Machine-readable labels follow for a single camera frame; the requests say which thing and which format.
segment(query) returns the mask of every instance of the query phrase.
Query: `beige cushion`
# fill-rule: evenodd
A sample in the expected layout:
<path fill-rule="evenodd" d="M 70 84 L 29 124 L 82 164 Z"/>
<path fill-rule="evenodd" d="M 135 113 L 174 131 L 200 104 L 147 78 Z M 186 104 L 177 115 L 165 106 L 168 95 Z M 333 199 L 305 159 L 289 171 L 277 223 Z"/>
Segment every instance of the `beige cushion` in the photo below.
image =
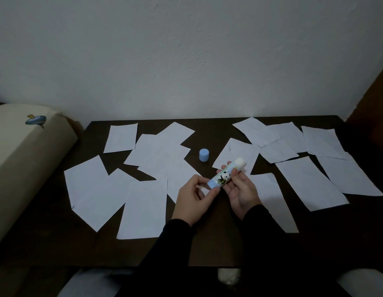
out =
<path fill-rule="evenodd" d="M 76 140 L 60 111 L 0 105 L 0 241 Z"/>

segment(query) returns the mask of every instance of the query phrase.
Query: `dark wooden table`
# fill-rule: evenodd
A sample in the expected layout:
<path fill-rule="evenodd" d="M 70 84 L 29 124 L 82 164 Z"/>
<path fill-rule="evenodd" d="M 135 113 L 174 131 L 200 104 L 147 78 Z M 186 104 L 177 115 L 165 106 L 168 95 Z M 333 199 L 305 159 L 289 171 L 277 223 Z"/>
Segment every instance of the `dark wooden table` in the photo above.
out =
<path fill-rule="evenodd" d="M 142 133 L 157 134 L 176 121 L 195 130 L 182 144 L 191 148 L 185 160 L 201 175 L 211 178 L 216 173 L 212 165 L 230 137 L 248 143 L 247 138 L 232 126 L 243 119 L 92 122 L 2 240 L 0 265 L 138 265 L 156 239 L 117 240 L 123 208 L 100 231 L 95 232 L 71 210 L 63 171 L 99 154 L 108 173 L 120 168 L 138 180 L 152 180 L 137 167 L 123 164 L 130 151 L 103 154 L 110 125 L 138 122 L 138 138 Z M 344 149 L 354 156 L 383 192 L 383 156 L 337 116 L 269 117 L 259 120 L 267 125 L 292 121 L 297 126 L 335 128 Z M 198 159 L 202 148 L 210 151 L 209 161 L 205 163 Z M 310 156 L 323 171 L 315 156 L 307 153 L 300 155 Z M 300 231 L 289 236 L 304 249 L 323 262 L 335 263 L 344 269 L 371 267 L 383 270 L 383 197 L 346 195 L 349 205 L 310 212 L 277 167 L 259 155 L 252 174 L 261 173 L 273 173 L 278 180 Z M 167 220 L 173 209 L 174 203 L 167 197 Z M 195 225 L 189 264 L 242 265 L 244 253 L 238 223 L 231 212 L 228 197 L 221 192 L 208 213 Z"/>

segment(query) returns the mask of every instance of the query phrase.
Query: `black long-sleeve shirt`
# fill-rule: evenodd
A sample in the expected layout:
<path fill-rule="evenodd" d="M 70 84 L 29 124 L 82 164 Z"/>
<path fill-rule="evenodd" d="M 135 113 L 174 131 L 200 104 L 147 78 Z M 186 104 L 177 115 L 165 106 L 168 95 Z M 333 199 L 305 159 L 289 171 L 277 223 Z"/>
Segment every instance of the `black long-sleeve shirt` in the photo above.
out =
<path fill-rule="evenodd" d="M 250 209 L 241 223 L 246 253 L 243 281 L 253 295 L 349 296 L 308 253 L 295 245 L 263 205 Z M 187 272 L 193 229 L 183 220 L 170 220 L 135 270 L 132 286 L 138 293 L 164 292 L 185 296 L 199 282 Z M 122 288 L 117 296 L 128 295 Z"/>

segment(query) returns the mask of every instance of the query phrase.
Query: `white wall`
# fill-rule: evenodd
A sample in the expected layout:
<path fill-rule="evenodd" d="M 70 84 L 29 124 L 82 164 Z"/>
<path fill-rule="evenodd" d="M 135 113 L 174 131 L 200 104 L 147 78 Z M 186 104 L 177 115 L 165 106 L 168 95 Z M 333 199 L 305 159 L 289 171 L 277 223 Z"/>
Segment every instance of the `white wall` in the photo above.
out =
<path fill-rule="evenodd" d="M 0 0 L 0 101 L 102 119 L 336 114 L 383 68 L 383 0 Z"/>

